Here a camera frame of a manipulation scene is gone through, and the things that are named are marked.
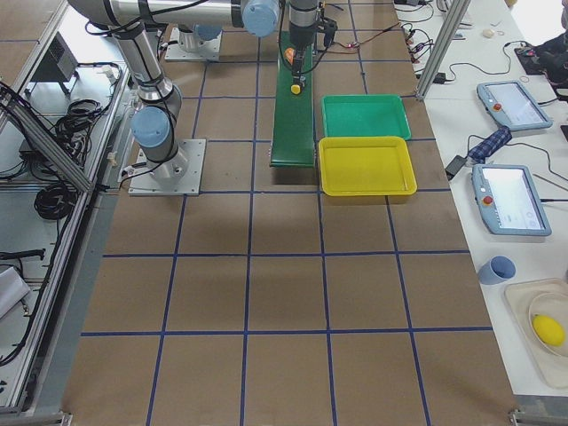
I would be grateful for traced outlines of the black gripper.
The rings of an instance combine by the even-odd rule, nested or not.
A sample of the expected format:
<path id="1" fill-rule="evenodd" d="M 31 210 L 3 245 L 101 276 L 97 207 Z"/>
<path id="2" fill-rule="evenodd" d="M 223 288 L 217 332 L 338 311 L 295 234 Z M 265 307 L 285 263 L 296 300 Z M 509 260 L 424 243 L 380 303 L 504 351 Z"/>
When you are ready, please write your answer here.
<path id="1" fill-rule="evenodd" d="M 313 42 L 313 25 L 297 25 L 290 22 L 291 75 L 294 83 L 302 78 L 305 50 Z"/>

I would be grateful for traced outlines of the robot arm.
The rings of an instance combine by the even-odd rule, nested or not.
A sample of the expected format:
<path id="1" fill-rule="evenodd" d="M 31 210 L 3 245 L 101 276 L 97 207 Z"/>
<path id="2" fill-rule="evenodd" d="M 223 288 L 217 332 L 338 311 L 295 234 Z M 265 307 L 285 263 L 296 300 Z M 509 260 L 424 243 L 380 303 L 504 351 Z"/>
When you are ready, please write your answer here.
<path id="1" fill-rule="evenodd" d="M 176 192 L 177 183 L 201 172 L 196 142 L 175 137 L 181 107 L 178 87 L 164 74 L 146 33 L 148 26 L 177 25 L 179 45 L 196 36 L 213 41 L 228 26 L 251 35 L 278 34 L 277 98 L 272 136 L 273 167 L 314 164 L 312 72 L 322 55 L 317 36 L 329 47 L 336 23 L 325 16 L 320 1 L 73 1 L 96 35 L 112 36 L 138 86 L 143 104 L 131 121 L 131 131 L 146 158 L 146 170 L 132 180 L 149 178 L 158 190 Z"/>
<path id="2" fill-rule="evenodd" d="M 179 25 L 178 45 L 184 51 L 197 51 L 206 42 L 215 40 L 222 33 L 220 26 L 192 24 L 192 26 Z"/>

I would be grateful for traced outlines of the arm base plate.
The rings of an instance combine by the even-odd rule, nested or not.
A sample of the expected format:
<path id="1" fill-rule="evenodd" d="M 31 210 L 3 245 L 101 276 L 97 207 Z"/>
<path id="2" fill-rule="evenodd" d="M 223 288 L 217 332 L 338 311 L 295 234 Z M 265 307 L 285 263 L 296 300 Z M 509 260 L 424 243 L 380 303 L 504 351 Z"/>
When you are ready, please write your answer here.
<path id="1" fill-rule="evenodd" d="M 138 162 L 146 165 L 134 172 L 129 180 L 129 195 L 132 196 L 197 196 L 201 189 L 201 176 L 207 141 L 205 139 L 181 139 L 177 154 L 168 162 L 156 166 L 146 160 L 141 148 Z"/>
<path id="2" fill-rule="evenodd" d="M 219 61 L 222 28 L 195 25 L 192 28 L 175 27 L 165 53 L 169 62 Z"/>

